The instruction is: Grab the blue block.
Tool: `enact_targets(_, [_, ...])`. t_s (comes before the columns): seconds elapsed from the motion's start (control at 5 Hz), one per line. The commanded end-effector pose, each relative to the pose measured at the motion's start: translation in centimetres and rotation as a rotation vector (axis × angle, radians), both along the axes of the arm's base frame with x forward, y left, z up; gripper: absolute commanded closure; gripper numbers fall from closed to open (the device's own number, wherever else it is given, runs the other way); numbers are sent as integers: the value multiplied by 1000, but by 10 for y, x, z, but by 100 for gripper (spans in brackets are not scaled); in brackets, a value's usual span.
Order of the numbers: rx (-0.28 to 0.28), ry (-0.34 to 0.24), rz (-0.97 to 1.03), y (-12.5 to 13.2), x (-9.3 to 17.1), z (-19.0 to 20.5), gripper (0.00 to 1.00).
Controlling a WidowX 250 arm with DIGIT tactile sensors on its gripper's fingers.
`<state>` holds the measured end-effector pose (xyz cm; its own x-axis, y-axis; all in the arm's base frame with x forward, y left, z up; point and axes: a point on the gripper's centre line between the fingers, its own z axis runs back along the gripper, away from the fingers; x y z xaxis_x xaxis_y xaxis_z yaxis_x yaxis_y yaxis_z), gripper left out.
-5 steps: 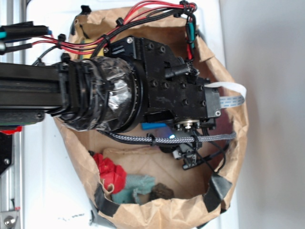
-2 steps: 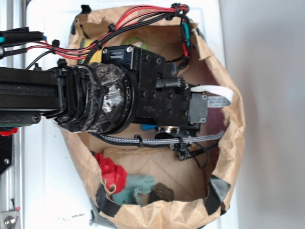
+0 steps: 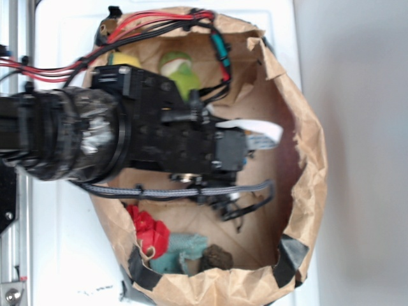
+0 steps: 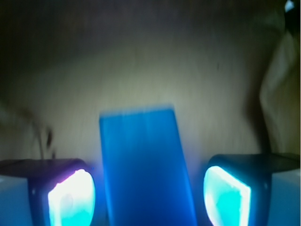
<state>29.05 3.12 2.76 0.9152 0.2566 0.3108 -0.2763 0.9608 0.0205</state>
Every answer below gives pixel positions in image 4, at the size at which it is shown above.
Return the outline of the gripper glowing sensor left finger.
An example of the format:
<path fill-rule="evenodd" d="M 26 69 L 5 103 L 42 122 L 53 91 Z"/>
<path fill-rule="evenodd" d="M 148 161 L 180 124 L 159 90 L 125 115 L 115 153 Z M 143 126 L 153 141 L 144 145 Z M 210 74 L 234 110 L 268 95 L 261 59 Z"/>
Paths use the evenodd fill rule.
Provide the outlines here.
<path fill-rule="evenodd" d="M 95 183 L 81 159 L 2 160 L 2 226 L 89 226 Z"/>

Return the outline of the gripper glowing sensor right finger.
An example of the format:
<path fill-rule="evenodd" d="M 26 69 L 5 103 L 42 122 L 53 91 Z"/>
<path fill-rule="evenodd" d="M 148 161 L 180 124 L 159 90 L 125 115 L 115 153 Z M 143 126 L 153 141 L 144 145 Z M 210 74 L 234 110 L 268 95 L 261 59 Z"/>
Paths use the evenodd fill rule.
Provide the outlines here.
<path fill-rule="evenodd" d="M 214 226 L 299 226 L 301 160 L 292 153 L 217 154 L 203 182 Z"/>

